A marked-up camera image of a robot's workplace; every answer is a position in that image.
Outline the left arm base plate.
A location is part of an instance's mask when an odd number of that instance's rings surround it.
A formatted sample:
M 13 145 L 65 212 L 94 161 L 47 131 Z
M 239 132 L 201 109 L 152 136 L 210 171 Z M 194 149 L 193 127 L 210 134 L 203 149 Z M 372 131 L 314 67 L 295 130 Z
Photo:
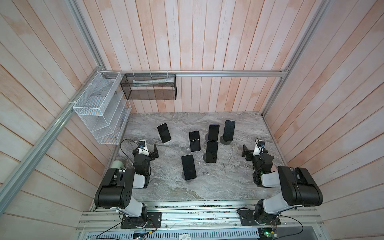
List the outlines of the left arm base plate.
M 140 217 L 125 217 L 123 216 L 123 222 L 121 223 L 121 229 L 143 229 L 161 227 L 162 213 L 161 212 L 149 212 L 142 213 Z

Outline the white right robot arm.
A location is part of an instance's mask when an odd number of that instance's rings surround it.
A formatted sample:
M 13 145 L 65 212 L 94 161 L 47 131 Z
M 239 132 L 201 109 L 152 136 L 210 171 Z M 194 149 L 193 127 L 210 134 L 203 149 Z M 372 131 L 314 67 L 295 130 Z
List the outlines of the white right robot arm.
M 284 211 L 323 203 L 323 194 L 306 168 L 278 166 L 273 172 L 274 157 L 264 144 L 257 143 L 254 150 L 243 145 L 242 157 L 252 162 L 253 180 L 257 186 L 281 189 L 275 196 L 258 201 L 254 211 L 256 222 L 269 223 Z

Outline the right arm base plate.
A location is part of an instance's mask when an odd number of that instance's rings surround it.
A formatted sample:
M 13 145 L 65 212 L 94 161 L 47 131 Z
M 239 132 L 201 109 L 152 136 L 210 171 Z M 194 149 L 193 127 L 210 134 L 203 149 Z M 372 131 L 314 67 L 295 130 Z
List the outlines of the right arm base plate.
M 281 220 L 278 215 L 265 213 L 263 210 L 250 210 L 248 208 L 237 209 L 242 226 L 279 226 Z

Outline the purple phone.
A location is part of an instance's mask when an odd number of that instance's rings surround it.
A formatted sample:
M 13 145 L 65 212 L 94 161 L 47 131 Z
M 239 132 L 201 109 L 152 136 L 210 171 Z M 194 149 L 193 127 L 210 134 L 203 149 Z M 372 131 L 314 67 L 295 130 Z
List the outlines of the purple phone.
M 189 140 L 191 152 L 198 152 L 201 150 L 199 131 L 189 132 Z

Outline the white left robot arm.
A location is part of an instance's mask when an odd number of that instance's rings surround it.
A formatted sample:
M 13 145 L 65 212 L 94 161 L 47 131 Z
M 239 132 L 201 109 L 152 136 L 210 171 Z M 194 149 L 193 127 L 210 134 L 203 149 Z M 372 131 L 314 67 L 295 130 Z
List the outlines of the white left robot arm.
M 157 146 L 148 150 L 146 140 L 140 140 L 133 150 L 132 168 L 126 168 L 122 161 L 115 160 L 107 170 L 95 195 L 95 205 L 105 209 L 116 208 L 126 218 L 147 221 L 146 205 L 132 197 L 133 189 L 145 189 L 149 185 L 151 161 L 159 157 Z

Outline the dark phone front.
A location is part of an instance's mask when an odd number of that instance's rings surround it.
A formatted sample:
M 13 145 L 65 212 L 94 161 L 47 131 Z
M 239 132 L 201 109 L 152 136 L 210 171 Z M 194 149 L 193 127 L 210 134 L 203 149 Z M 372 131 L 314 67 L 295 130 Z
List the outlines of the dark phone front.
M 193 155 L 182 156 L 182 165 L 184 171 L 184 177 L 186 181 L 193 180 L 197 177 L 196 167 Z

